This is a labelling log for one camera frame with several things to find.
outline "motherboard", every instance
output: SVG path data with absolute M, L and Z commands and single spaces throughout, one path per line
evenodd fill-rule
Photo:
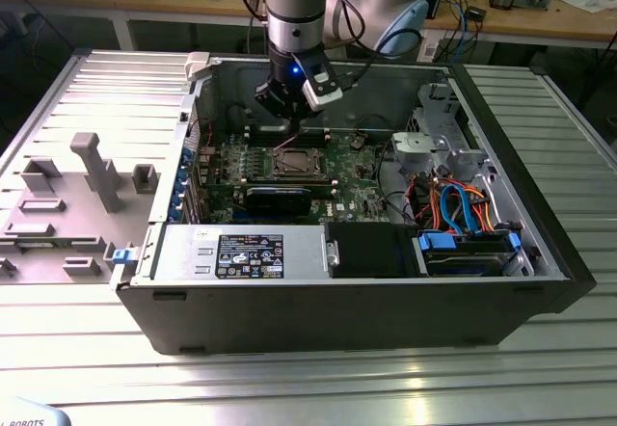
M 387 222 L 376 182 L 379 142 L 354 131 L 230 135 L 201 149 L 206 224 Z

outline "circuit board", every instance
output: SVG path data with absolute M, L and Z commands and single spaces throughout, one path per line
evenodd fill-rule
M 207 224 L 322 225 L 325 222 L 388 222 L 375 181 L 375 146 L 352 149 L 351 133 L 332 134 L 323 148 L 249 146 L 229 136 L 201 157 L 201 189 Z M 254 187 L 310 191 L 306 216 L 253 219 L 245 197 Z

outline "power supply label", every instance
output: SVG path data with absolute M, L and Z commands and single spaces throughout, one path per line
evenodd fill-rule
M 220 235 L 219 279 L 282 279 L 282 235 Z

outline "blue cable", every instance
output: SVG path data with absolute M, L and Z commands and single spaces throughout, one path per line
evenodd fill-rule
M 467 32 L 467 20 L 465 19 L 465 14 L 463 13 L 463 9 L 461 6 L 456 3 L 452 3 L 456 10 L 458 10 L 459 15 L 461 16 L 461 24 L 463 25 L 463 32 L 461 33 L 461 38 L 459 39 L 459 44 L 456 47 L 456 51 L 454 52 L 454 57 L 452 58 L 452 63 L 456 63 L 457 58 L 461 55 L 461 47 L 463 46 L 463 40 L 465 39 L 465 33 Z
M 463 205 L 463 215 L 465 216 L 465 222 L 467 224 L 467 227 L 471 231 L 477 231 L 478 224 L 475 222 L 475 219 L 473 219 L 473 216 L 471 215 L 471 206 L 469 205 L 469 199 L 467 198 L 467 193 L 465 193 L 465 190 L 463 189 L 463 187 L 459 187 L 458 185 L 454 185 L 454 184 L 446 185 L 442 190 L 442 198 L 440 199 L 440 209 L 442 210 L 443 219 L 447 222 L 449 226 L 451 226 L 452 228 L 456 230 L 457 234 L 459 235 L 463 234 L 463 230 L 459 226 L 457 226 L 454 223 L 454 221 L 450 219 L 450 215 L 447 213 L 447 205 L 446 205 L 447 192 L 449 192 L 450 190 L 458 190 L 459 195 L 461 196 L 461 204 Z

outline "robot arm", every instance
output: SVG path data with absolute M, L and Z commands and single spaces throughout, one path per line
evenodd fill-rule
M 359 41 L 369 48 L 402 27 L 419 28 L 426 17 L 424 0 L 354 0 L 366 29 Z M 274 116 L 289 120 L 291 131 L 299 121 L 315 116 L 328 103 L 343 97 L 351 80 L 341 81 L 324 51 L 323 39 L 354 37 L 343 16 L 340 0 L 265 0 L 270 43 L 270 75 L 259 86 L 255 99 Z M 357 36 L 357 16 L 349 22 Z M 382 51 L 400 51 L 400 45 L 415 42 L 412 35 L 391 39 Z

